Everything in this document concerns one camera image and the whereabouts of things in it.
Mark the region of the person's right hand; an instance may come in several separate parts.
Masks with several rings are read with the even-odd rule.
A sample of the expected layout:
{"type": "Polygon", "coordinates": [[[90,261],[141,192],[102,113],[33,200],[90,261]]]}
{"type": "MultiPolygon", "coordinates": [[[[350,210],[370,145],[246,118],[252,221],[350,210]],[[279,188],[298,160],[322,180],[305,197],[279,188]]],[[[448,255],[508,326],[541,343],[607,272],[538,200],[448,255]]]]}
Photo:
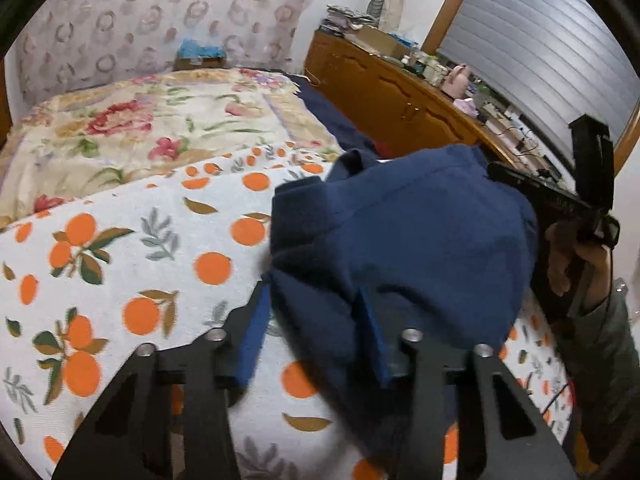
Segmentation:
{"type": "Polygon", "coordinates": [[[590,266],[592,277],[580,310],[590,312],[611,295],[612,252],[608,246],[578,242],[576,226],[570,222],[552,224],[546,231],[549,243],[548,281],[552,292],[562,297],[578,284],[578,269],[590,266]]]}

